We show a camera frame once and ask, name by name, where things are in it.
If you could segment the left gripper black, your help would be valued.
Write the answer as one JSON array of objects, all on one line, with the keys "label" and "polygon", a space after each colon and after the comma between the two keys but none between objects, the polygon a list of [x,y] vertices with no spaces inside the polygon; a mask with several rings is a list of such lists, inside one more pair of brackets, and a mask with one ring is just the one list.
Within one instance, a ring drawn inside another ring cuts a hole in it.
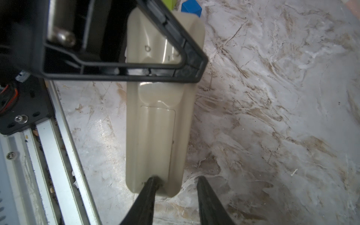
[{"label": "left gripper black", "polygon": [[45,48],[56,43],[56,1],[1,1],[1,78],[20,70],[45,79]]}]

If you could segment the white remote control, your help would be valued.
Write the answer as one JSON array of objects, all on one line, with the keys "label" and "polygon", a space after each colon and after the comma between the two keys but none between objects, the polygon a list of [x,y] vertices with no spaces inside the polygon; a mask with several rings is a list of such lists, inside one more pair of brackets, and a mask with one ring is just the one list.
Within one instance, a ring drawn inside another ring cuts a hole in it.
[{"label": "white remote control", "polygon": [[[175,64],[175,48],[149,18],[135,8],[127,22],[128,63]],[[179,193],[194,114],[197,85],[175,82],[127,83],[126,185],[141,192],[160,178],[157,195]]]}]

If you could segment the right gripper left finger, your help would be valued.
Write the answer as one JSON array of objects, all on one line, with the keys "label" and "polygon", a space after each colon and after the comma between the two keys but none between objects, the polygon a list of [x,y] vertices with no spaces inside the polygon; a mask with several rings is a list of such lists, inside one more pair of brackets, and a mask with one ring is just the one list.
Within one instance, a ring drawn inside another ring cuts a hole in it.
[{"label": "right gripper left finger", "polygon": [[155,196],[160,186],[160,178],[149,178],[120,225],[152,225]]}]

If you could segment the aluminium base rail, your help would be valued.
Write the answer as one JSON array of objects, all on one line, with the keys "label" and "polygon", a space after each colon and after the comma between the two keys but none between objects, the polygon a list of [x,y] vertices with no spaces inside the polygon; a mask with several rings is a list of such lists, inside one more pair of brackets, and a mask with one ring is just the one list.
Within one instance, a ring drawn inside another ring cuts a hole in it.
[{"label": "aluminium base rail", "polygon": [[1,136],[1,224],[101,224],[52,81],[54,117]]}]

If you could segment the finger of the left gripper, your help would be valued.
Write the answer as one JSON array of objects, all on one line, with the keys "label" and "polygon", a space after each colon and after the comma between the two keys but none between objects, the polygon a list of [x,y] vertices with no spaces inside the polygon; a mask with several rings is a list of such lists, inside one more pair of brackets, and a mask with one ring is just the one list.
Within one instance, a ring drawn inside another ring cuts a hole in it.
[{"label": "finger of the left gripper", "polygon": [[33,34],[52,80],[197,83],[208,63],[162,1],[34,1]]}]

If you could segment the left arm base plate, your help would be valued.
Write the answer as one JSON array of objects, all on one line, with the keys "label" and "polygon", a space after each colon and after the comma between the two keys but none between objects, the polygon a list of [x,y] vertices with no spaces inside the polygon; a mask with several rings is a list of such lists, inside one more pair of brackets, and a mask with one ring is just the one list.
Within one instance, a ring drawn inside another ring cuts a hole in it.
[{"label": "left arm base plate", "polygon": [[54,116],[44,79],[13,81],[1,92],[1,134],[12,135]]}]

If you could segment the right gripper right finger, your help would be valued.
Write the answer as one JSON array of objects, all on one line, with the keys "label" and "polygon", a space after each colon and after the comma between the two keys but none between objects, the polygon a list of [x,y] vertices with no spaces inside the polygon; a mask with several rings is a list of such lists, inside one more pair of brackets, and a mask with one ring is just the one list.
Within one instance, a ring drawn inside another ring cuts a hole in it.
[{"label": "right gripper right finger", "polygon": [[204,176],[198,177],[197,193],[201,225],[235,224]]}]

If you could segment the green cube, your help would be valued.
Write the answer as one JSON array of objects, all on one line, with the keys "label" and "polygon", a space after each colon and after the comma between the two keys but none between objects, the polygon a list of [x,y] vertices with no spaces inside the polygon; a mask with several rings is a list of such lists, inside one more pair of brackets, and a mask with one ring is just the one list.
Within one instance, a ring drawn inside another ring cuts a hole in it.
[{"label": "green cube", "polygon": [[162,2],[165,4],[165,6],[170,10],[174,10],[177,0],[162,0]]}]

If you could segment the blue cube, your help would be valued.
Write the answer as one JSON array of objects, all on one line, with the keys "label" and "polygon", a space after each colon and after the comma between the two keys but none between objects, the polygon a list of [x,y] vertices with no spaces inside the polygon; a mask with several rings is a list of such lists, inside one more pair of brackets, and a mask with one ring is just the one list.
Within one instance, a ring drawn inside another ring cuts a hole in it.
[{"label": "blue cube", "polygon": [[181,5],[181,12],[195,14],[201,17],[202,7],[196,0],[187,0]]}]

